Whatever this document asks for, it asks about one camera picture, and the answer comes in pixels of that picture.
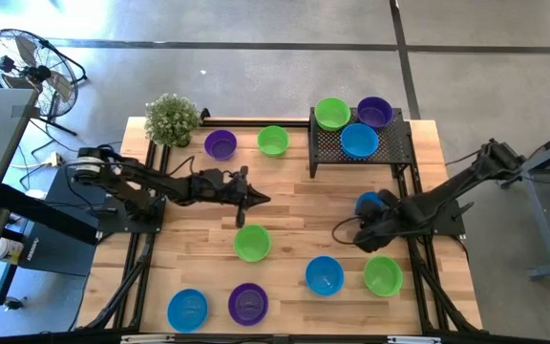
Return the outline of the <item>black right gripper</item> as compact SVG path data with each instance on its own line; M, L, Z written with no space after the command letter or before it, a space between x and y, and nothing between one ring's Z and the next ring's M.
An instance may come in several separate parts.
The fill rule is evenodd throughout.
M367 253L387 246L402 228L395 211L398 198L387 189L360 196L354 210L360 229L352 243Z

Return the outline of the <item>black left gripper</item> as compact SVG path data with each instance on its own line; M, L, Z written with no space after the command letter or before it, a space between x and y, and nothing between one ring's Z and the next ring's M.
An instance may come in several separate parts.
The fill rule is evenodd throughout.
M247 208L266 204L271 201L267 195L255 189L247 182L248 167L243 165L237 172L220 169L206 169L197 175L200 182L200 200L202 202L232 204L237 207L236 227L245 224Z

